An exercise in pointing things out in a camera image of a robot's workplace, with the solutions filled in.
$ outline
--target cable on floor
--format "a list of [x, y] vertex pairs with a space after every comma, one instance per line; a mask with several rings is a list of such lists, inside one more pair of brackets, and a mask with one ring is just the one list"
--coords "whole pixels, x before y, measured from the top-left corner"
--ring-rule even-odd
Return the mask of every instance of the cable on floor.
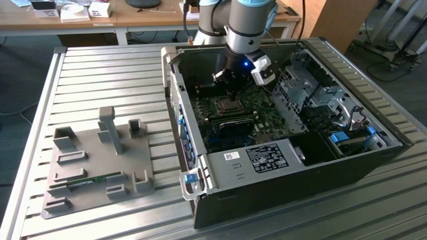
[[[407, 11], [411, 10], [414, 4], [415, 4], [418, 1], [419, 1], [419, 0], [415, 0], [415, 1], [413, 2], [413, 4], [411, 4], [411, 6], [409, 7]], [[389, 31], [387, 34], [386, 34], [386, 39], [387, 39], [387, 40], [389, 40], [389, 35], [390, 35], [390, 33], [394, 31], [394, 29], [395, 29], [395, 27], [397, 27], [397, 24], [402, 21], [402, 19], [403, 19], [405, 17], [406, 17], [406, 15], [403, 15], [403, 16], [399, 18], [399, 20], [395, 21], [395, 23], [394, 23], [394, 25], [393, 25], [393, 28], [390, 29], [390, 31]]]
[[299, 47], [299, 43], [303, 37], [304, 32], [304, 26], [306, 26], [306, 0], [302, 0], [302, 23], [300, 23], [300, 33], [298, 35], [296, 43], [295, 43], [295, 49]]
[[0, 183], [0, 188], [14, 187], [14, 183]]
[[26, 106], [22, 110], [15, 111], [15, 112], [0, 112], [0, 116], [12, 116], [19, 114], [20, 117], [30, 123], [30, 125], [32, 125], [32, 121], [30, 121], [30, 119], [24, 116], [24, 112], [34, 106], [36, 106], [39, 104], [39, 102], [35, 102], [34, 104]]
[[370, 33], [369, 33], [369, 17], [366, 17], [366, 19], [365, 19], [365, 31], [366, 31], [369, 44], [373, 45], [371, 38], [370, 38]]
[[379, 66], [379, 65], [382, 65], [382, 64], [385, 64], [385, 63], [390, 63], [390, 61], [389, 61], [387, 58], [385, 59], [385, 61], [379, 61], [379, 62], [371, 64], [370, 66], [367, 66], [367, 68], [366, 68], [367, 73], [369, 73], [369, 74], [371, 75], [371, 77], [373, 77], [374, 79], [377, 79], [378, 81], [386, 82], [386, 83], [391, 83], [391, 82], [399, 80], [401, 78], [403, 78], [405, 76], [407, 76], [407, 75], [411, 73], [411, 71], [409, 71], [407, 73], [402, 74], [401, 76], [395, 77], [394, 79], [391, 79], [391, 80], [385, 80], [385, 79], [379, 78], [378, 76], [375, 76], [375, 75], [373, 74], [373, 72], [371, 72], [371, 68], [373, 68], [373, 67]]
[[135, 33], [135, 32], [131, 32], [131, 34], [135, 34], [138, 36], [143, 35], [146, 32], [143, 31], [140, 34]]
[[158, 33], [159, 33], [159, 31], [155, 32], [155, 35], [154, 35], [152, 39], [151, 39], [148, 42], [146, 42], [143, 39], [140, 39], [138, 36], [135, 36], [135, 33], [134, 33], [134, 32], [131, 32], [131, 36], [132, 36], [134, 38], [136, 38], [138, 40], [140, 40], [142, 42], [144, 42], [144, 44], [151, 44], [152, 41], [155, 40], [156, 36], [158, 36]]
[[7, 40], [8, 40], [8, 37], [6, 36], [4, 40], [3, 40], [3, 43], [0, 43], [0, 46], [7, 43]]

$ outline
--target cable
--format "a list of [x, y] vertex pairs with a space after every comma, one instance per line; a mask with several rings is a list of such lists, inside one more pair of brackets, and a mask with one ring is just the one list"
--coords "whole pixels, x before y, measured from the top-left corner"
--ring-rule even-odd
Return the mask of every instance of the cable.
[[158, 33], [159, 33], [159, 31], [155, 32], [155, 35], [154, 35], [152, 39], [148, 42], [146, 42], [143, 39], [140, 39], [138, 36], [135, 36], [132, 32], [131, 32], [131, 35], [132, 35], [134, 38], [136, 38], [138, 40], [144, 42], [144, 44], [150, 44], [155, 40], [155, 38], [158, 36]]
[[0, 183], [0, 188], [14, 187], [14, 183]]
[[24, 116], [24, 114], [22, 112], [19, 113], [19, 115], [30, 123], [30, 125], [34, 125], [32, 121], [30, 121], [30, 119]]
[[370, 66], [366, 68], [367, 73], [369, 73], [369, 74], [373, 76], [373, 78], [375, 78], [378, 81], [386, 82], [386, 83], [391, 83], [391, 82], [399, 80], [401, 78], [403, 78], [406, 75], [409, 75], [409, 74], [411, 73], [411, 72], [409, 71], [407, 73], [402, 74], [401, 76], [395, 77], [395, 78], [391, 79], [391, 80], [385, 80], [385, 79], [377, 77], [377, 76], [371, 73], [370, 69], [371, 69], [373, 67], [375, 67], [375, 66], [386, 63], [386, 62], [390, 62], [389, 59], [385, 59], [385, 61], [381, 61], [381, 62], [374, 63], [373, 65], [370, 65]]
[[150, 42], [147, 42], [147, 44], [151, 44], [152, 41], [156, 39], [158, 33], [159, 33], [159, 31], [155, 32], [155, 35], [154, 35], [152, 39], [150, 40]]
[[[415, 0], [415, 1], [413, 2], [413, 4], [411, 4], [411, 6], [409, 7], [407, 11], [411, 10], [414, 4], [415, 4], [418, 1], [419, 1], [419, 0]], [[395, 27], [397, 27], [397, 24], [402, 21], [402, 19], [403, 19], [405, 17], [406, 17], [406, 15], [403, 15], [403, 16], [401, 17], [401, 19], [399, 19], [398, 21], [395, 21], [395, 23], [394, 23], [394, 25], [393, 25], [393, 28], [390, 29], [390, 31], [389, 31], [387, 34], [386, 34], [386, 39], [387, 39], [387, 40], [389, 40], [389, 35], [390, 35], [390, 33], [394, 31], [394, 29], [395, 29]]]
[[214, 13], [215, 13], [215, 10], [216, 8], [219, 7], [220, 3], [223, 2], [223, 0], [219, 0], [216, 3], [215, 3], [215, 6], [214, 6], [214, 9], [212, 9], [212, 12], [211, 12], [211, 29], [214, 30], [214, 32], [218, 32], [216, 28], [214, 27]]
[[32, 121], [30, 121], [30, 119], [24, 116], [23, 112], [26, 112], [31, 107], [36, 106], [38, 104], [39, 104], [39, 102], [35, 102], [34, 104], [24, 107], [20, 111], [0, 112], [0, 116], [11, 116], [11, 115], [19, 114], [22, 116], [22, 118], [30, 123], [30, 125], [32, 125]]
[[143, 31], [140, 34], [135, 33], [135, 32], [131, 32], [131, 34], [135, 34], [138, 36], [143, 35], [146, 32]]
[[306, 26], [306, 0], [302, 0], [302, 24], [300, 24], [300, 33], [295, 43], [295, 50], [299, 47], [299, 43], [300, 43], [303, 32], [304, 32], [304, 26]]
[[314, 95], [316, 94], [319, 88], [322, 87], [322, 84], [319, 82], [318, 86], [315, 86], [315, 89], [312, 91], [312, 93], [310, 94], [310, 96], [306, 98], [304, 102], [302, 103], [302, 106], [304, 107], [308, 103], [308, 101], [312, 99]]
[[10, 115], [19, 114], [19, 113], [24, 112], [26, 110], [28, 110], [31, 107], [36, 106], [38, 104], [39, 104], [39, 102], [35, 102], [34, 104], [28, 105], [22, 110], [15, 111], [15, 112], [0, 112], [0, 116], [10, 116]]
[[369, 44], [373, 45], [371, 38], [370, 38], [370, 34], [369, 34], [369, 17], [366, 17], [366, 19], [365, 19], [365, 32], [366, 32]]
[[186, 31], [186, 34], [187, 34], [187, 37], [191, 38], [191, 34], [190, 34], [190, 31], [188, 31], [188, 28], [187, 28], [187, 13], [188, 13], [188, 4], [184, 3], [184, 10], [183, 10], [183, 20], [182, 20], [182, 23], [183, 23], [183, 26], [184, 26], [184, 31]]
[[276, 39], [274, 38], [274, 36], [271, 35], [268, 29], [267, 29], [267, 28], [264, 28], [264, 29], [266, 29], [266, 32], [267, 32], [270, 38], [272, 39], [274, 43], [278, 45], [278, 47], [280, 47], [280, 43], [278, 42], [278, 40], [276, 40]]
[[[303, 37], [303, 32], [304, 32], [304, 27], [306, 27], [306, 0], [302, 0], [302, 23], [300, 23], [300, 32], [298, 35], [298, 39], [295, 42], [295, 47], [294, 47], [294, 52], [299, 49], [299, 43]], [[288, 57], [283, 60], [280, 63], [279, 67], [282, 68], [283, 65], [287, 63], [287, 61], [291, 59], [292, 54], [288, 55]]]
[[274, 93], [268, 91], [268, 89], [263, 85], [262, 85], [262, 88], [267, 91], [267, 93], [270, 93], [270, 95], [274, 95]]
[[8, 37], [6, 36], [4, 40], [3, 40], [3, 43], [0, 43], [0, 46], [7, 43], [7, 40], [8, 40]]

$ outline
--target metal work table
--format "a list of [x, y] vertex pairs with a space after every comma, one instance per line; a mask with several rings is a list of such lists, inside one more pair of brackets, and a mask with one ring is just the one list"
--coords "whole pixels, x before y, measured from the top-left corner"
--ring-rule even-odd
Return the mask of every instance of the metal work table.
[[[162, 81], [160, 49], [176, 43], [68, 48], [54, 54], [0, 239], [426, 239], [426, 127], [327, 42], [310, 42], [415, 143], [397, 160], [357, 184], [195, 230]], [[98, 107], [108, 105], [116, 124], [147, 123], [156, 192], [44, 220], [54, 130], [98, 128]]]

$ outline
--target motherboard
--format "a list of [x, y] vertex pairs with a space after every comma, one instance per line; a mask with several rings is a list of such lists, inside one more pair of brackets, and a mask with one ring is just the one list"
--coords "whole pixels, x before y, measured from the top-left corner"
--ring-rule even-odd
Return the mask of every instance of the motherboard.
[[191, 105], [208, 153], [267, 143], [290, 134], [270, 92], [255, 84], [235, 100], [227, 95], [196, 97]]

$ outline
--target white box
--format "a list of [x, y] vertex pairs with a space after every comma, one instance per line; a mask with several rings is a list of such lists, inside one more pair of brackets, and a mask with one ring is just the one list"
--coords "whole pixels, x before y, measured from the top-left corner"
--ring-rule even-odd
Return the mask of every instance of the white box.
[[59, 17], [59, 11], [56, 9], [43, 9], [43, 10], [34, 10], [35, 15], [38, 18], [55, 18]]
[[92, 2], [88, 7], [88, 14], [95, 18], [110, 18], [112, 9], [108, 2]]
[[84, 7], [83, 11], [75, 14], [70, 11], [60, 11], [60, 22], [62, 23], [72, 23], [72, 22], [82, 22], [82, 21], [90, 21], [90, 13], [88, 9]]

